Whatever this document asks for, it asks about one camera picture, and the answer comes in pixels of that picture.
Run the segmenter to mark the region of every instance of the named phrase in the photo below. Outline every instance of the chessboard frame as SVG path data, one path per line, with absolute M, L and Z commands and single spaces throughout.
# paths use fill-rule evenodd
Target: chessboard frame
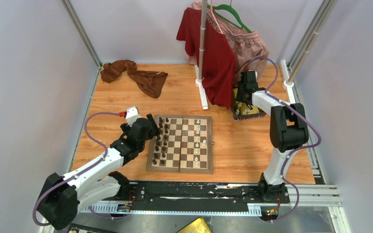
M 150 146 L 149 146 L 149 152 L 148 152 L 148 159 L 147 159 L 147 165 L 146 169 L 148 171 L 170 171 L 170 172 L 182 172 L 182 173 L 213 173 L 214 171 L 214 163 L 213 163 L 213 137 L 212 137 L 212 117 L 211 116 L 191 116 L 191 115 L 155 115 L 154 120 L 155 122 L 159 122 L 159 118 L 178 118 L 178 119 L 205 119 L 207 121 L 207 168 L 200 169 L 200 168 L 181 168 L 181 154 L 179 155 L 179 165 L 178 168 L 174 167 L 156 167 L 153 166 L 153 154 L 154 154 L 154 148 L 155 148 L 155 139 L 154 137 L 152 140 L 150 140 Z

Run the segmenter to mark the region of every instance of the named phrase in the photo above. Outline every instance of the wooden table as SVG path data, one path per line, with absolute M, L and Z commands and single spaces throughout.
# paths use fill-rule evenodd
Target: wooden table
M 152 181 L 194 181 L 194 182 L 258 182 L 268 166 L 272 153 L 269 138 L 270 118 L 234 122 L 230 110 L 209 106 L 202 110 L 198 88 L 195 86 L 195 69 L 192 65 L 138 64 L 138 70 L 164 71 L 168 78 L 158 99 L 148 97 L 140 91 L 126 74 L 115 82 L 105 83 L 99 79 L 88 115 L 100 111 L 122 112 L 130 106 L 137 106 L 140 114 L 174 114 L 212 116 L 214 144 L 214 173 L 193 174 L 176 172 L 147 171 L 149 142 L 139 156 L 118 169 L 130 180 Z M 273 66 L 267 66 L 259 85 L 267 87 L 275 76 Z M 277 97 L 286 100 L 281 87 L 282 77 L 270 89 Z M 117 116 L 96 116 L 88 123 L 93 137 L 109 146 L 118 139 L 124 118 Z M 84 165 L 103 152 L 103 148 L 91 141 L 83 132 L 72 170 Z M 287 179 L 294 183 L 314 183 L 306 151 L 297 153 L 289 167 Z

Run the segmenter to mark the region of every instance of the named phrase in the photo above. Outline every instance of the wooden chessboard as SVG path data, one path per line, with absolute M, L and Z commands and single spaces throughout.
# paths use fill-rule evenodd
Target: wooden chessboard
M 212 173 L 212 118 L 156 115 L 161 134 L 150 142 L 147 170 Z

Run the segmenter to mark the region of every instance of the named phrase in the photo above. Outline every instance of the clothing rack pole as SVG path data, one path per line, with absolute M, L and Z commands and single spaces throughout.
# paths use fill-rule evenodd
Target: clothing rack pole
M 207 6 L 208 0 L 202 0 L 202 6 Z M 203 68 L 203 42 L 205 35 L 205 26 L 206 26 L 206 7 L 203 7 L 201 10 L 201 31 L 200 31 L 200 54 L 199 54 L 199 65 L 198 65 L 198 74 L 197 79 L 195 80 L 195 85 L 198 87 L 201 98 L 202 109 L 208 109 L 208 101 L 206 99 L 205 89 L 202 86 L 202 68 Z

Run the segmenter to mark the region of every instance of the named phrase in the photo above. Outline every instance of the white wall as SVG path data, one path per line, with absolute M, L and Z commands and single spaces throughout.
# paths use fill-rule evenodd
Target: white wall
M 373 232 L 373 0 L 338 1 L 295 81 L 352 232 Z
M 131 59 L 183 63 L 184 43 L 176 34 L 192 0 L 72 0 L 102 62 Z M 270 58 L 289 60 L 322 0 L 233 0 L 232 6 L 266 42 Z M 215 0 L 214 5 L 230 3 Z
M 0 0 L 0 232 L 38 231 L 32 207 L 68 169 L 96 72 L 59 0 Z

